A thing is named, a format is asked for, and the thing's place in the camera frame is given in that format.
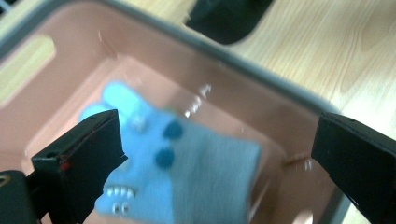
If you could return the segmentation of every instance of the wooden table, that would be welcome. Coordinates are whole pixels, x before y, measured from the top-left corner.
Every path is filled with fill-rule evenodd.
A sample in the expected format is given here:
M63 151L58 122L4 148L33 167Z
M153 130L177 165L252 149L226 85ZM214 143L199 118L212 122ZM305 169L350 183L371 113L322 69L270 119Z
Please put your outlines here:
M0 20L0 37L42 1L19 3ZM120 1L182 29L195 3ZM395 11L391 0L275 0L249 37L223 48L396 139ZM353 206L344 221L364 222Z

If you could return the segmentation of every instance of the light blue sock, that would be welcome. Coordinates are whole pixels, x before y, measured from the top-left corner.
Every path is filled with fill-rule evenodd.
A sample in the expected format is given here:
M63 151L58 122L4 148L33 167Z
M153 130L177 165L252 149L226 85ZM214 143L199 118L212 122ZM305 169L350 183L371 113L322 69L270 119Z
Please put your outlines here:
M81 116L108 107L125 117L129 159L108 177L96 211L146 223L248 222L258 144L154 108L121 82L109 83L102 101Z

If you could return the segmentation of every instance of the white bead teeth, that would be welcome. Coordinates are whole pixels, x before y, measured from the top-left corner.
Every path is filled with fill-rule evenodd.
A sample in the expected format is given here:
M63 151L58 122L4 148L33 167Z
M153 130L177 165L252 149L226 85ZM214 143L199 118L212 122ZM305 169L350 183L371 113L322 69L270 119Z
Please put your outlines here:
M110 186L106 188L106 194L108 197L121 196L127 199L134 198L135 190L125 186Z

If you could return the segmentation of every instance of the clear plastic bin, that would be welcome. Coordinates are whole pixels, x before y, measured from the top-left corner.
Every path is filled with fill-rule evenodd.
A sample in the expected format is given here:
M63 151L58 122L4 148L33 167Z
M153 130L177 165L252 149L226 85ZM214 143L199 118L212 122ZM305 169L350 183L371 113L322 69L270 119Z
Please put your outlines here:
M37 38L53 52L0 104L0 169L31 173L30 157L76 125L109 81L122 80L159 108L262 145L251 223L292 223L305 215L319 223L335 216L341 193L310 158L318 113L331 110L328 105L117 3L51 3L35 15L42 22L28 26L30 33L14 41L0 66ZM126 222L92 212L86 223L102 220Z

